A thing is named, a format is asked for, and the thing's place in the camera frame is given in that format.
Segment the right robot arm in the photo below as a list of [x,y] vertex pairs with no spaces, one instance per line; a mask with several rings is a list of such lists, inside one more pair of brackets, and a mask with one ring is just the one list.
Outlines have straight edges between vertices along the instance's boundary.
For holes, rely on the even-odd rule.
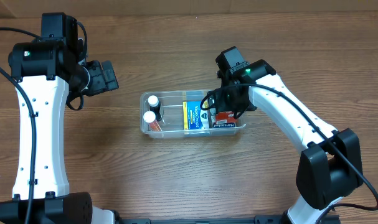
[[239,118],[257,109],[284,132],[300,155],[296,186],[300,197],[273,223],[338,223],[327,213],[364,184],[360,142],[350,129],[338,131],[309,110],[287,89],[265,60],[247,62],[238,48],[224,50],[215,60],[221,87],[209,91],[203,106],[216,114]]

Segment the white Hansaplast plaster box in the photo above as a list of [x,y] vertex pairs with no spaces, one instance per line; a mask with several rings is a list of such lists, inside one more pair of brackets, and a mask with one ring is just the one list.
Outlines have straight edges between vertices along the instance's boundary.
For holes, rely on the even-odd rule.
[[235,122],[221,122],[221,121],[217,121],[215,123],[212,124],[212,127],[213,128],[234,128],[236,127],[236,123]]

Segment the blue VapoDrops box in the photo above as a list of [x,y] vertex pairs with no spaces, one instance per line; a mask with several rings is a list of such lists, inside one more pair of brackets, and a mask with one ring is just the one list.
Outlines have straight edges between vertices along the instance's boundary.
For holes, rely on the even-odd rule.
[[201,109],[201,101],[184,101],[184,130],[209,129],[209,114]]

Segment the orange tube white cap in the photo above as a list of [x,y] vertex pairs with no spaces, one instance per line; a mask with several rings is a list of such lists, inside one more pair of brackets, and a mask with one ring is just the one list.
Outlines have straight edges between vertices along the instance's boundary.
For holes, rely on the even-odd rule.
[[147,111],[143,115],[143,120],[148,124],[150,130],[152,131],[161,131],[161,127],[156,119],[156,115],[152,111]]

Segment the red medicine box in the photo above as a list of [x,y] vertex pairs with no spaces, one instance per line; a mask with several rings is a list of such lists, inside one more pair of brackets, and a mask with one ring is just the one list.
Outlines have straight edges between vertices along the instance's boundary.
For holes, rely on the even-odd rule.
[[215,124],[224,124],[224,123],[236,123],[237,120],[234,118],[234,112],[224,111],[219,112],[215,115]]

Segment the black bottle white cap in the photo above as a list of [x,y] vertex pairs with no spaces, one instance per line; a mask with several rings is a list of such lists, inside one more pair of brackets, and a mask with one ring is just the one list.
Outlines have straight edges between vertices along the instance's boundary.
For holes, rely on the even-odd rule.
[[148,98],[148,104],[150,110],[156,115],[156,120],[162,121],[164,116],[164,110],[159,98],[155,95],[151,95]]

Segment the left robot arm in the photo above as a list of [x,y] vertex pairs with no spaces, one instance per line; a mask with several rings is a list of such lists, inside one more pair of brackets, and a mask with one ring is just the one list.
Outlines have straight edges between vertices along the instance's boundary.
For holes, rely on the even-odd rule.
[[110,61],[88,62],[83,24],[62,12],[42,15],[41,33],[16,44],[7,79],[20,111],[19,162],[12,199],[0,202],[3,223],[121,223],[118,212],[72,193],[64,161],[64,114],[75,99],[116,90]]

